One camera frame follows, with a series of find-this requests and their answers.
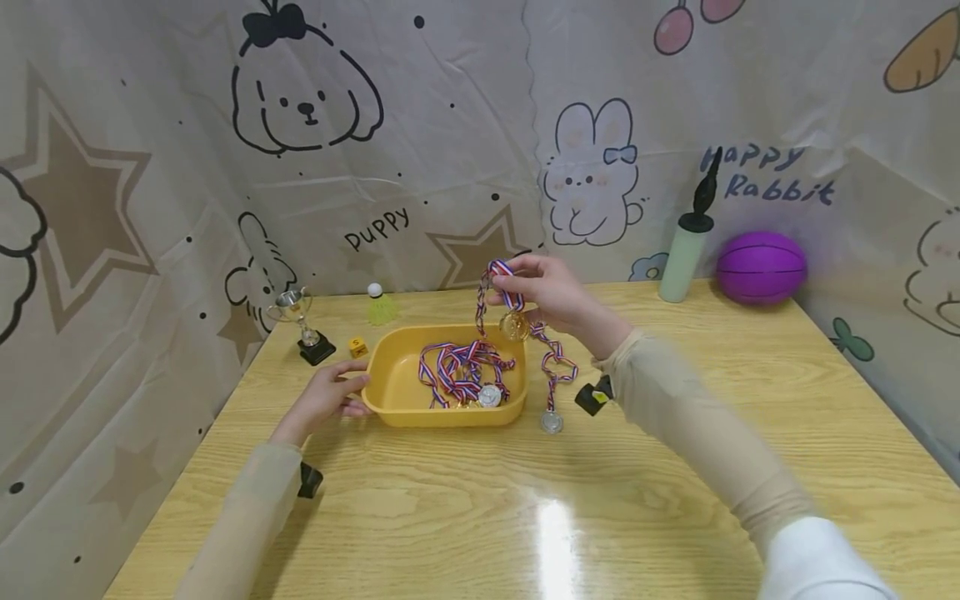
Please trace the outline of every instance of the black clip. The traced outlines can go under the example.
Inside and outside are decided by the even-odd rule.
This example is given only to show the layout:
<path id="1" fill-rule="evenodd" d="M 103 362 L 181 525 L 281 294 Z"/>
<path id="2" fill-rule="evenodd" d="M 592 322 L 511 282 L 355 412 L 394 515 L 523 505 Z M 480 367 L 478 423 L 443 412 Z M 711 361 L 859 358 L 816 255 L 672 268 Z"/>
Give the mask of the black clip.
<path id="1" fill-rule="evenodd" d="M 580 388 L 580 392 L 577 393 L 574 402 L 577 403 L 577 406 L 587 411 L 591 417 L 594 417 L 600 412 L 600 409 L 604 407 L 604 404 L 612 399 L 613 385 L 610 382 L 610 376 L 604 375 L 600 377 L 600 381 L 598 381 L 596 385 L 588 383 Z"/>
<path id="2" fill-rule="evenodd" d="M 314 498 L 317 488 L 324 482 L 324 474 L 304 462 L 300 462 L 300 491 L 298 498 Z"/>

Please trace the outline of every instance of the table surface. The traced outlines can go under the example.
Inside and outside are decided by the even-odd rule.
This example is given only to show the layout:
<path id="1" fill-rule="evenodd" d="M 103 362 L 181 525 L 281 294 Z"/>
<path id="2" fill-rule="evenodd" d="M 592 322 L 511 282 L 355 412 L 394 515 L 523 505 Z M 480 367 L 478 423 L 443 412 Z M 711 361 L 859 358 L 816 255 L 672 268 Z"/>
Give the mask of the table surface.
<path id="1" fill-rule="evenodd" d="M 956 487 L 799 306 L 743 308 L 706 281 L 676 305 L 653 283 L 590 287 L 673 339 L 903 598 L 960 588 Z M 393 298 L 400 318 L 390 327 L 465 323 L 475 308 L 472 290 Z M 315 302 L 311 322 L 338 348 L 325 364 L 348 357 L 349 338 L 372 347 L 384 334 L 367 324 L 368 302 Z M 591 418 L 573 403 L 598 373 L 579 344 L 554 335 L 581 367 L 559 391 L 559 435 L 539 427 L 536 341 L 530 393 L 511 425 L 393 429 L 371 417 L 315 435 L 304 460 L 324 473 L 322 495 L 297 501 L 252 597 L 756 597 L 761 564 L 736 520 L 617 407 Z M 286 324 L 268 338 L 106 598 L 171 597 L 248 454 L 313 371 L 296 340 Z"/>

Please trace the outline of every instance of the red white blue ribbon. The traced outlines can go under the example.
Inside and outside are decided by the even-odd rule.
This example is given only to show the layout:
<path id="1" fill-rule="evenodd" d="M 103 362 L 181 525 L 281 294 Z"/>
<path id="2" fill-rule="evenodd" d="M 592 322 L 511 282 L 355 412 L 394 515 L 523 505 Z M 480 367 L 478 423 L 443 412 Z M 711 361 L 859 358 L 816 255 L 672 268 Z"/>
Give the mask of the red white blue ribbon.
<path id="1" fill-rule="evenodd" d="M 427 364 L 427 354 L 437 351 L 436 373 L 430 370 Z M 493 369 L 492 384 L 500 390 L 503 401 L 510 397 L 510 390 L 503 384 L 503 372 L 516 366 L 516 360 L 503 360 L 497 354 L 496 348 L 485 340 L 474 340 L 466 346 L 455 344 L 432 344 L 420 353 L 420 383 L 429 386 L 433 393 L 430 408 L 440 405 L 449 408 L 450 402 L 444 394 L 452 396 L 458 406 L 467 406 L 479 399 L 482 383 L 483 368 L 487 365 Z"/>
<path id="2" fill-rule="evenodd" d="M 502 260 L 493 260 L 487 267 L 487 271 L 485 271 L 480 277 L 480 287 L 477 288 L 476 324 L 477 331 L 479 331 L 480 335 L 482 335 L 484 338 L 487 337 L 487 331 L 484 329 L 483 318 L 487 314 L 487 293 L 490 291 L 492 286 L 493 277 L 498 275 L 512 276 L 513 274 L 513 270 L 507 266 L 507 263 Z M 503 298 L 503 303 L 506 304 L 507 308 L 510 310 L 522 311 L 526 306 L 526 302 L 524 301 L 522 294 L 501 292 L 501 295 Z M 543 355 L 543 359 L 540 361 L 540 369 L 546 373 L 547 377 L 546 409 L 550 412 L 553 412 L 556 407 L 554 402 L 554 394 L 557 390 L 557 384 L 569 383 L 576 379 L 579 369 L 577 368 L 576 363 L 564 356 L 564 347 L 560 342 L 553 341 L 546 337 L 546 325 L 544 323 L 540 322 L 531 324 L 530 334 L 541 342 L 547 344 L 547 347 L 549 348 L 546 354 Z M 551 361 L 560 366 L 570 367 L 570 372 L 565 375 L 553 372 L 547 367 Z"/>

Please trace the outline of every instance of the purple ball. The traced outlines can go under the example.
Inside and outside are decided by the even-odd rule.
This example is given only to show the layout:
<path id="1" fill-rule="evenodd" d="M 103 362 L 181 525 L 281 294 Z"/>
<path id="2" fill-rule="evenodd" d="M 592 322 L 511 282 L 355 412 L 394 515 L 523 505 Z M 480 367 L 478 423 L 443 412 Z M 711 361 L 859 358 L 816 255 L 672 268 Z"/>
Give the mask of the purple ball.
<path id="1" fill-rule="evenodd" d="M 741 304 L 776 304 L 806 280 L 803 249 L 773 231 L 734 237 L 720 250 L 717 282 L 728 298 Z"/>

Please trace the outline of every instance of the badminton shuttlecock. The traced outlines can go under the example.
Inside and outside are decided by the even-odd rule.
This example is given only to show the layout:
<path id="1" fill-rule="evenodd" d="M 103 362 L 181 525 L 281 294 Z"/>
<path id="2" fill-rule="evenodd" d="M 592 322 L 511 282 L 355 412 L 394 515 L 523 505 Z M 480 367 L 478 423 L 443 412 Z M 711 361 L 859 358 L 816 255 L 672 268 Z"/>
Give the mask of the badminton shuttlecock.
<path id="1" fill-rule="evenodd" d="M 371 298 L 370 311 L 367 314 L 371 325 L 380 327 L 396 319 L 396 305 L 383 293 L 379 283 L 374 282 L 368 285 L 367 295 Z"/>

